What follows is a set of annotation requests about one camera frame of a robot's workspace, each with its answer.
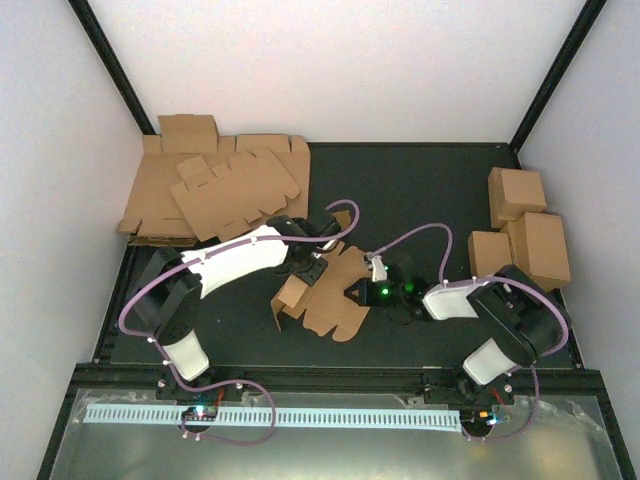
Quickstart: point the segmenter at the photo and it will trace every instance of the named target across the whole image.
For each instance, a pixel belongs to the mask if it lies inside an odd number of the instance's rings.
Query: cardboard flap
[[[309,150],[309,144],[300,135],[294,135],[291,137],[291,153],[301,153],[303,155],[311,155]]]
[[[307,305],[303,326],[323,335],[322,332],[327,333],[327,326],[333,325],[338,327],[332,336],[334,341],[351,340],[358,333],[369,308],[346,298],[344,290],[356,280],[370,275],[362,250],[350,247],[344,251],[329,264],[314,286],[315,294]]]
[[[253,150],[256,147],[265,147],[275,153],[291,152],[287,135],[238,135],[236,152]]]
[[[304,312],[302,325],[320,336],[334,330],[332,339],[336,342],[351,340],[360,329],[369,312],[368,307],[360,307],[344,296],[344,290],[356,280],[370,276],[364,262],[364,252],[339,243],[336,249],[324,257],[328,266],[322,276],[312,287],[305,286],[294,276],[291,284],[287,284],[278,292],[272,301],[274,315],[284,311],[288,315],[299,318]]]
[[[159,115],[164,153],[218,151],[218,127],[211,115]]]
[[[300,188],[268,149],[242,152],[210,169],[201,156],[178,165],[182,183],[170,190],[199,240],[221,241],[251,229],[249,222],[287,206]]]
[[[346,230],[351,225],[351,213],[349,210],[340,210],[339,212],[331,212],[331,215],[338,221],[342,231]]]
[[[162,137],[160,135],[143,135],[142,150],[144,153],[162,153]]]
[[[294,275],[290,275],[282,288],[278,291],[275,297],[271,300],[271,311],[273,312],[273,318],[276,321],[278,330],[282,331],[280,326],[280,320],[278,320],[278,313],[280,313],[285,307],[295,307],[303,295],[308,291],[309,286]]]
[[[123,218],[118,224],[118,233],[137,233],[142,223],[141,219]]]
[[[332,251],[330,251],[328,253],[325,253],[322,257],[327,262],[331,263],[336,258],[338,258],[338,256],[340,255],[340,252],[342,251],[343,248],[344,248],[344,243],[338,242],[336,244],[336,247]],[[313,288],[307,288],[296,303],[286,304],[284,306],[284,308],[283,308],[283,312],[286,313],[287,315],[289,315],[290,317],[300,318],[302,316],[302,314],[304,313],[304,310],[307,308],[307,305],[309,304],[309,300],[311,300],[311,297],[313,296],[313,293],[314,293]]]
[[[236,137],[218,138],[218,153],[227,157],[236,153]]]

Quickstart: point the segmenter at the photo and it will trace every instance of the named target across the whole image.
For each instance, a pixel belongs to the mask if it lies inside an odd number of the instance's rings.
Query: folded cardboard piece
[[[171,195],[198,240],[226,241],[250,230],[249,223],[273,215],[300,194],[293,177],[267,148],[241,152],[229,165],[210,168],[201,155],[178,164],[183,181]]]
[[[492,228],[547,208],[539,172],[494,167],[488,184]]]
[[[264,224],[270,218],[271,213],[291,217],[307,216],[311,155],[309,147],[302,137],[289,138],[287,135],[220,136],[211,115],[170,115],[159,116],[158,119],[162,136],[146,135],[143,137],[144,155],[131,188],[124,217],[118,225],[119,232],[131,235],[131,244],[192,246],[198,240],[206,239],[204,238],[206,235],[200,231],[203,222],[216,226],[222,222],[223,227],[225,222],[229,223],[229,208],[233,209],[232,205],[235,204],[232,204],[228,199],[222,203],[203,205],[199,210],[189,208],[189,218],[186,218],[172,195],[171,187],[185,184],[185,176],[189,176],[189,166],[202,167],[200,159],[204,160],[206,166],[215,173],[216,182],[220,182],[218,173],[221,171],[224,171],[221,175],[234,173],[236,169],[231,167],[231,159],[242,152],[249,152],[256,158],[257,155],[260,155],[262,158],[267,155],[264,151],[268,149],[275,155],[288,176],[294,180],[299,193],[294,195],[294,198],[290,198],[289,195],[293,195],[290,189],[282,191],[281,194],[288,200],[285,200],[286,205],[283,208],[274,212],[263,211],[273,210],[274,203],[265,204],[265,206],[259,204],[260,202],[255,202],[257,210],[261,212],[260,216],[251,221],[247,221],[247,218],[240,218],[240,216],[232,219],[233,228],[229,226],[226,230],[222,229],[224,230],[222,241],[230,238],[225,235],[239,235]],[[193,164],[187,163],[180,169],[178,168],[186,160],[193,157],[200,159],[193,161]],[[274,182],[272,175],[278,176],[279,180]],[[281,184],[284,181],[283,178],[281,168],[275,168],[268,172],[263,171],[260,184],[266,186]],[[240,185],[239,189],[234,191],[234,195],[243,197],[245,200],[252,197],[258,190],[248,188],[247,185],[255,186],[256,182],[252,180]],[[222,220],[219,220],[216,215],[220,215]],[[247,216],[252,218],[256,215],[251,213]],[[196,236],[194,231],[196,229],[201,232],[201,235]]]
[[[468,245],[471,273],[476,277],[493,275],[512,263],[509,237],[505,233],[472,232]]]
[[[503,228],[509,234],[514,263],[545,291],[571,282],[562,219],[525,213]]]
[[[364,262],[364,252],[356,247],[343,251],[344,243],[323,255],[328,265],[322,276],[308,286],[290,275],[284,286],[271,300],[276,325],[281,330],[278,313],[284,312],[299,319],[302,325],[319,336],[334,330],[331,338],[336,342],[351,340],[362,326],[369,307],[361,307],[344,296],[344,290],[363,277],[371,276]]]

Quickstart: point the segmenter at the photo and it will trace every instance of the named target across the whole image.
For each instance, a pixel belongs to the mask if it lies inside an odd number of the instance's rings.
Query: white wall
[[[510,141],[584,0],[92,0],[147,113],[310,141]]]
[[[567,303],[640,472],[640,3],[608,2],[521,153],[564,216]]]
[[[0,2],[0,477],[35,478],[122,258],[139,130],[64,0]]]

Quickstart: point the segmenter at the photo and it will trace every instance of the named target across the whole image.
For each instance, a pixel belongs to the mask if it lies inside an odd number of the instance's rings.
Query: purple cable
[[[451,247],[453,246],[453,233],[451,232],[451,229],[449,228],[449,226],[445,225],[444,223],[427,223],[425,225],[421,225],[420,227],[414,228],[413,230],[408,231],[404,235],[401,235],[400,237],[396,238],[393,242],[385,245],[384,247],[379,248],[375,252],[368,253],[367,256],[369,258],[373,258],[376,255],[381,255],[387,250],[389,250],[391,247],[395,247],[397,244],[404,242],[410,236],[415,235],[416,233],[421,232],[422,230],[427,230],[429,228],[443,228],[444,230],[446,230],[447,236],[449,237],[449,241],[447,243],[447,249],[444,252],[444,256],[442,257],[442,262],[440,262],[440,270],[438,271],[438,279],[440,280],[440,283],[442,283],[444,282],[444,269],[447,266],[447,262],[449,261],[449,254],[451,253]]]
[[[256,237],[254,237],[254,239],[246,238],[246,239],[243,239],[243,240],[239,240],[237,242],[230,243],[228,245],[223,245],[222,247],[220,247],[220,248],[218,248],[216,250],[212,250],[211,252],[209,252],[209,253],[207,253],[205,255],[205,260],[208,260],[209,258],[211,258],[211,257],[213,257],[215,255],[218,255],[220,253],[226,252],[226,251],[231,250],[233,248],[240,247],[242,245],[248,245],[248,244],[252,243],[253,241],[264,242],[264,241],[279,240],[279,241],[287,241],[287,242],[292,242],[293,241],[293,242],[306,242],[306,243],[324,243],[324,242],[330,242],[332,240],[339,240],[340,238],[343,238],[344,236],[346,236],[349,233],[351,233],[351,231],[356,227],[356,225],[360,221],[360,207],[353,200],[349,200],[349,199],[336,200],[335,202],[330,203],[329,205],[327,205],[326,209],[327,210],[331,210],[332,208],[337,207],[339,205],[350,205],[353,208],[353,221],[351,222],[351,225],[349,225],[346,229],[344,229],[340,233],[337,233],[336,235],[331,235],[331,236],[328,236],[328,237],[291,237],[291,236],[281,236],[281,235],[256,236]],[[174,268],[166,271],[162,275],[159,275],[157,278],[153,279],[147,285],[142,287],[140,289],[140,291],[137,292],[131,298],[131,300],[129,300],[127,302],[127,304],[124,306],[124,308],[120,312],[120,316],[118,317],[118,328],[120,328],[120,330],[123,333],[125,333],[127,335],[133,335],[133,336],[136,336],[136,337],[147,337],[147,338],[151,339],[151,341],[155,344],[156,348],[160,352],[160,355],[162,355],[162,357],[167,362],[170,362],[171,359],[169,358],[169,355],[167,354],[166,350],[162,347],[162,345],[160,345],[157,342],[157,340],[154,337],[153,333],[143,332],[143,331],[140,331],[140,330],[132,330],[130,328],[127,328],[127,326],[125,324],[125,320],[127,318],[127,315],[129,314],[129,312],[131,311],[131,309],[133,309],[133,306],[138,301],[140,301],[140,299],[142,297],[144,297],[147,293],[149,293],[149,291],[151,291],[153,288],[158,286],[160,283],[162,283],[165,280],[167,280],[169,277],[172,277],[176,273],[181,272],[182,270],[186,270],[187,268],[189,268],[189,267],[191,267],[193,265],[196,265],[197,263],[200,263],[200,261],[201,260],[197,259],[197,258],[193,259],[193,260],[190,260],[190,261],[188,261],[186,263],[183,263],[181,265],[178,265],[177,267],[174,267]],[[188,392],[194,392],[194,393],[205,392],[207,390],[212,390],[214,388],[220,388],[220,387],[223,387],[225,385],[235,385],[236,383],[241,383],[243,385],[249,385],[251,387],[254,387],[257,390],[259,390],[260,392],[262,392],[267,397],[269,405],[271,406],[271,423],[269,425],[269,428],[268,428],[267,432],[262,437],[260,437],[260,438],[258,438],[256,440],[242,441],[242,440],[232,440],[232,439],[225,438],[225,437],[220,437],[220,436],[217,436],[217,435],[205,435],[205,434],[199,434],[198,435],[198,434],[194,434],[194,433],[188,432],[186,430],[186,428],[185,428],[185,422],[183,422],[182,425],[181,425],[181,429],[184,432],[184,434],[186,434],[187,436],[192,435],[194,437],[197,436],[198,438],[204,438],[206,440],[215,440],[217,442],[226,443],[228,445],[238,445],[238,446],[249,447],[249,446],[258,445],[258,444],[266,441],[275,432],[276,404],[273,401],[273,397],[269,394],[267,389],[265,389],[262,385],[260,385],[260,384],[258,384],[256,382],[252,382],[250,380],[233,379],[233,380],[225,380],[223,382],[213,383],[211,385],[206,385],[204,387],[190,387],[189,385],[187,385],[182,380],[182,377],[180,377],[180,374],[178,373],[176,368],[171,363],[169,363],[168,365],[169,365],[169,369],[171,370],[171,374],[173,375],[173,378],[176,380],[176,383],[178,385],[180,385],[180,387],[182,387],[184,390],[186,390]]]
[[[558,342],[558,344],[550,348],[546,352],[544,352],[542,354],[543,356],[551,355],[552,353],[555,353],[558,350],[562,349],[567,344],[567,341],[569,340],[569,326],[567,325],[567,321],[562,316],[562,313],[560,313],[560,310],[558,310],[558,308],[553,303],[551,303],[544,295],[541,295],[530,286],[525,285],[522,282],[518,282],[517,280],[511,280],[510,278],[495,277],[493,275],[489,275],[487,277],[480,277],[475,279],[475,283],[481,283],[485,281],[492,282],[492,283],[505,283],[509,286],[516,287],[522,290],[523,292],[528,293],[529,295],[539,300],[540,303],[542,303],[545,307],[547,307],[549,311],[553,314],[553,316],[556,317],[556,320],[558,320],[558,323],[560,324],[560,328],[562,329],[562,337],[560,338],[560,341]],[[474,280],[462,280],[460,282],[449,283],[448,286],[457,287],[457,286],[471,285],[472,283],[474,283]]]
[[[464,427],[462,427],[462,433],[464,434],[465,437],[467,437],[468,440],[473,440],[473,441],[477,441],[477,442],[499,442],[501,440],[507,440],[508,438],[513,438],[516,437],[518,435],[520,435],[522,432],[524,432],[527,428],[529,428],[531,426],[531,424],[533,423],[533,421],[536,418],[536,415],[538,414],[538,402],[540,401],[540,382],[538,380],[538,372],[536,372],[536,369],[534,366],[531,366],[531,375],[533,375],[533,389],[534,389],[534,399],[533,399],[533,407],[531,408],[531,413],[529,414],[529,419],[527,420],[527,422],[521,426],[518,430],[516,430],[515,432],[511,432],[507,435],[503,435],[501,437],[495,437],[495,438],[487,438],[487,437],[482,437],[482,438],[477,438],[477,437],[473,437],[471,435],[469,435],[469,432],[467,432],[465,430]]]
[[[447,225],[445,225],[443,223],[427,223],[426,225],[422,225],[420,227],[414,228],[413,230],[410,230],[409,232],[405,233],[404,235],[398,237],[397,239],[395,239],[393,242],[389,243],[388,245],[385,245],[384,247],[379,248],[378,250],[376,250],[374,252],[368,253],[367,256],[369,258],[371,258],[371,257],[374,257],[376,255],[380,255],[380,254],[386,252],[389,248],[391,248],[391,247],[399,244],[400,242],[406,240],[410,236],[412,236],[412,235],[414,235],[414,234],[416,234],[416,233],[418,233],[418,232],[420,232],[422,230],[426,230],[428,228],[434,228],[434,227],[439,227],[439,228],[445,229],[447,231],[447,235],[449,237],[449,242],[447,244],[447,250],[445,251],[445,254],[442,257],[442,262],[440,264],[440,270],[438,272],[438,278],[440,280],[440,283],[444,284],[444,270],[445,270],[445,267],[447,265],[447,261],[449,260],[449,254],[451,253],[451,247],[453,245],[453,233],[451,232],[451,229]],[[562,329],[562,337],[561,337],[561,339],[560,339],[560,341],[558,342],[557,345],[555,345],[554,347],[550,348],[549,350],[544,352],[542,355],[544,355],[544,356],[551,355],[552,353],[557,352],[558,350],[562,349],[566,345],[567,341],[569,340],[569,326],[567,325],[566,320],[562,316],[562,313],[544,295],[541,295],[540,293],[538,293],[536,290],[534,290],[533,288],[529,287],[528,285],[525,285],[525,284],[523,284],[521,282],[518,282],[516,280],[511,280],[509,278],[496,277],[496,276],[487,276],[487,277],[477,278],[475,280],[463,280],[463,281],[460,281],[460,282],[448,283],[447,286],[449,286],[449,287],[464,286],[464,285],[470,285],[472,283],[483,282],[483,281],[489,281],[489,282],[494,282],[494,283],[495,282],[504,283],[504,284],[519,288],[520,290],[523,290],[524,292],[526,292],[529,295],[532,295],[534,298],[538,299],[556,317],[556,320],[558,320],[558,323],[560,324],[560,328]],[[518,368],[519,367],[516,367],[516,368],[510,370],[510,372],[515,371]],[[535,369],[535,367],[533,365],[531,366],[531,373],[533,374],[535,398],[534,398],[533,409],[531,411],[531,415],[529,416],[529,420],[527,420],[527,423],[525,423],[520,429],[518,429],[517,431],[515,431],[513,433],[510,433],[509,435],[505,435],[503,437],[493,438],[493,439],[489,439],[489,438],[488,439],[482,439],[482,441],[494,442],[494,441],[498,441],[498,440],[512,438],[512,437],[514,437],[516,435],[520,435],[527,428],[529,428],[529,426],[533,423],[533,420],[535,419],[536,414],[538,412],[538,401],[540,400],[540,385],[539,385],[539,382],[538,382],[538,374],[537,374],[536,369]],[[464,427],[462,428],[462,432],[470,440],[473,439],[473,437],[471,437],[471,435],[469,435],[469,433],[464,429]]]

